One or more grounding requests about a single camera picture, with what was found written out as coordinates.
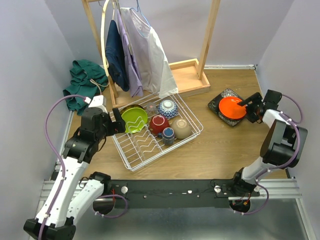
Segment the blue white patterned bowl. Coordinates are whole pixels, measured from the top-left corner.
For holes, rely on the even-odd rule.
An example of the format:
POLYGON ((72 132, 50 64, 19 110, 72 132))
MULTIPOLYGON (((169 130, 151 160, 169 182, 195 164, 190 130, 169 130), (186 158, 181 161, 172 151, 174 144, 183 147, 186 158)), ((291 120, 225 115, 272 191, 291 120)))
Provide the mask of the blue white patterned bowl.
POLYGON ((170 99, 161 101, 157 107, 157 111, 160 115, 166 117, 168 120, 176 117, 179 114, 176 102, 170 99))

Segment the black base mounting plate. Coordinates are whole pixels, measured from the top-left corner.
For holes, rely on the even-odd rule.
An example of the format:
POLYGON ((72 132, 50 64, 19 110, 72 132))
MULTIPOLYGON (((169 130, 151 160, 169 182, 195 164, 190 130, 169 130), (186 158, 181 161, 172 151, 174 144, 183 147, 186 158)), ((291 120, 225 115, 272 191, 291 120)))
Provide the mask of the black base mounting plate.
POLYGON ((109 194, 127 200, 129 209, 229 208, 260 194, 232 179, 113 180, 109 194))

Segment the amber glass plate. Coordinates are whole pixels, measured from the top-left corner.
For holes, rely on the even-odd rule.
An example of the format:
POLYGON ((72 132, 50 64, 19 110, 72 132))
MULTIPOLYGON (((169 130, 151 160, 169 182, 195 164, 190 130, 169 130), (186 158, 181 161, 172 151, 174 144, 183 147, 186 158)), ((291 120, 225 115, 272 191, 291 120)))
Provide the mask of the amber glass plate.
POLYGON ((144 109, 141 105, 139 104, 130 104, 128 106, 125 106, 121 111, 120 114, 122 115, 125 111, 133 109, 133 108, 139 108, 139 109, 144 109))

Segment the white t-shirt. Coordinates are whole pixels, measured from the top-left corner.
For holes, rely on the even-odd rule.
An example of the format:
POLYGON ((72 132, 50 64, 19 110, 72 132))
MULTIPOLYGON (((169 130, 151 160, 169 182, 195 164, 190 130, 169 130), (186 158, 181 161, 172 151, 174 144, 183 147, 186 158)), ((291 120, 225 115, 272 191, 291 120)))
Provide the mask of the white t-shirt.
POLYGON ((122 7, 120 14, 127 29, 142 89, 165 98, 179 92, 168 59, 156 31, 133 8, 122 7))

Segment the navy blue garment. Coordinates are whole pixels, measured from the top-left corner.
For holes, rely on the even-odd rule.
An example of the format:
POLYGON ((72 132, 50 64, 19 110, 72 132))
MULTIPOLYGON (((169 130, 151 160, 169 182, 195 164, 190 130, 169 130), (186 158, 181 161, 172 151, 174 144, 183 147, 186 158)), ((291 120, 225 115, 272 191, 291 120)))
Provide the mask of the navy blue garment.
POLYGON ((109 24, 105 44, 105 56, 109 64, 108 73, 113 82, 124 92, 128 92, 130 86, 125 67, 124 49, 117 24, 114 20, 111 20, 109 24))

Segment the lime green plate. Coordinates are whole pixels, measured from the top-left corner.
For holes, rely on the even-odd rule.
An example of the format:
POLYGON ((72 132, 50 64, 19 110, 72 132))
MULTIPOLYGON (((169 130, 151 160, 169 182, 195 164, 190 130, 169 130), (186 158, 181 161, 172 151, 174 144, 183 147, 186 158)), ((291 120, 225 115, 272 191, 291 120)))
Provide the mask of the lime green plate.
POLYGON ((125 133, 135 134, 142 130, 148 122, 147 112, 140 107, 131 107, 120 112, 125 121, 125 133))

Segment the clear glass cup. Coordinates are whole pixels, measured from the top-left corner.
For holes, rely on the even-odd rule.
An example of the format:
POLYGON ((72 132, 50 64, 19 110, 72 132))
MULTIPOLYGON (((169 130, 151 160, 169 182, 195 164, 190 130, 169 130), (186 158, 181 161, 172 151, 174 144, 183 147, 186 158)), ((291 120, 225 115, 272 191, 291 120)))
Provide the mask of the clear glass cup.
POLYGON ((146 112, 149 118, 155 116, 158 114, 158 108, 157 105, 154 102, 149 102, 146 105, 146 112))

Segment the dark blue cup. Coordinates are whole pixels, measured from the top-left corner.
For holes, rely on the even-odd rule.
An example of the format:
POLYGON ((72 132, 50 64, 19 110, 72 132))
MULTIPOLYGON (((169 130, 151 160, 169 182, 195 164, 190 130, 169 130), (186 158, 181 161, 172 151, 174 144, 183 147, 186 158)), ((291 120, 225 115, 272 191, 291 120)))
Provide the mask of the dark blue cup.
POLYGON ((165 146, 171 146, 174 144, 175 141, 175 132, 171 127, 166 127, 162 131, 162 142, 165 146))

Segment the lavender shirt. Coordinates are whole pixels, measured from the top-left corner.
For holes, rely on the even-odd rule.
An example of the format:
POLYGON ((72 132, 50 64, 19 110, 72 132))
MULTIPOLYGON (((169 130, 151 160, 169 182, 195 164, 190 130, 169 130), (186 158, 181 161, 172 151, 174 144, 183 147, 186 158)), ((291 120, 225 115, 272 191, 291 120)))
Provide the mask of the lavender shirt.
POLYGON ((124 68, 128 80, 130 96, 132 98, 142 97, 144 92, 138 64, 136 62, 135 55, 130 52, 129 39, 119 10, 117 10, 117 23, 124 53, 124 68))

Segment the beige ceramic bowl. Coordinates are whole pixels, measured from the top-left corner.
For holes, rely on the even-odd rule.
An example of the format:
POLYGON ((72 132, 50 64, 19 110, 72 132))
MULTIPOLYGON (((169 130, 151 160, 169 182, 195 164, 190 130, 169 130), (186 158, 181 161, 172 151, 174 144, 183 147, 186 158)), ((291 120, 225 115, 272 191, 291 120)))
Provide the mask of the beige ceramic bowl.
POLYGON ((175 137, 180 140, 186 139, 192 134, 191 125, 183 118, 175 119, 170 127, 173 129, 175 137))

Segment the green hoodie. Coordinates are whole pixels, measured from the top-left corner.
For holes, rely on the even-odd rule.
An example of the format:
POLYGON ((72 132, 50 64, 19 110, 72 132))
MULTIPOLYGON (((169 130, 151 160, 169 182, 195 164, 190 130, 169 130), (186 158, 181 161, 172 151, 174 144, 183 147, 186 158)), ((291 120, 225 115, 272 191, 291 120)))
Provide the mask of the green hoodie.
POLYGON ((81 95, 92 99, 109 85, 105 70, 97 63, 86 59, 74 60, 69 72, 71 81, 62 91, 64 96, 81 95))

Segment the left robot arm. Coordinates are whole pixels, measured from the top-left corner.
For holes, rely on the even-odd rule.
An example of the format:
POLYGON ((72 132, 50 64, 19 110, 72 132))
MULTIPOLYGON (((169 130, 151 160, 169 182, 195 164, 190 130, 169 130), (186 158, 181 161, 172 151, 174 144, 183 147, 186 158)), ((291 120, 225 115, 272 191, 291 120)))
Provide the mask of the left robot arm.
POLYGON ((76 225, 99 197, 117 198, 111 177, 101 172, 90 175, 86 185, 75 194, 84 171, 108 136, 124 133, 125 121, 118 108, 113 108, 112 121, 101 107, 87 108, 81 125, 64 145, 61 167, 43 207, 35 218, 26 220, 23 229, 36 240, 71 240, 76 225))

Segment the orange plate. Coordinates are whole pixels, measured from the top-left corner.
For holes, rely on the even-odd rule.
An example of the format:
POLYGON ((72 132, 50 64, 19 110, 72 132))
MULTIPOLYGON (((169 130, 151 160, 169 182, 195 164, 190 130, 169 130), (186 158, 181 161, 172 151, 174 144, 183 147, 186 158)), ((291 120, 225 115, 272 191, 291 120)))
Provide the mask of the orange plate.
POLYGON ((223 97, 219 104, 218 109, 220 113, 230 120, 240 120, 246 115, 246 107, 238 105, 242 99, 235 96, 223 97))

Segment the black floral square plate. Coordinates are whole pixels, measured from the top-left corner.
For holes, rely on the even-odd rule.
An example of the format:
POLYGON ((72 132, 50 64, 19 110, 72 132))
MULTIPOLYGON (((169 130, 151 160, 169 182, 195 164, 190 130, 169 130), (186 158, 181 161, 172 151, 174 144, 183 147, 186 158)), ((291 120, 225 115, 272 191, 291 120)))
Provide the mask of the black floral square plate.
POLYGON ((225 98, 225 97, 238 97, 240 98, 241 100, 243 100, 242 97, 240 97, 240 95, 238 95, 236 92, 234 92, 232 89, 230 88, 227 88, 225 89, 224 91, 222 91, 221 93, 219 93, 213 100, 211 100, 207 106, 208 108, 213 112, 215 113, 218 117, 220 117, 226 124, 228 124, 229 126, 231 127, 234 127, 235 125, 237 125, 240 121, 242 121, 244 118, 242 119, 239 119, 239 120, 231 120, 231 119, 228 119, 226 117, 224 117, 220 110, 219 110, 219 102, 222 98, 225 98))

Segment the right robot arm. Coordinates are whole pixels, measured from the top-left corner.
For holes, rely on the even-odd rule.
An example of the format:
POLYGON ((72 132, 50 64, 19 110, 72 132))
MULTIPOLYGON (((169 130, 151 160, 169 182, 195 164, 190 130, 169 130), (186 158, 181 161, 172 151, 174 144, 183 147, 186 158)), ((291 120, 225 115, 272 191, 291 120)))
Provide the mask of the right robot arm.
POLYGON ((280 169, 294 168, 300 160, 308 130, 299 127, 303 120, 300 107, 299 121, 278 110, 282 97, 296 103, 293 98, 270 89, 264 97, 257 92, 238 103, 245 107, 250 122, 264 123, 269 131, 261 145, 259 157, 234 174, 230 191, 235 196, 251 194, 263 177, 280 169))

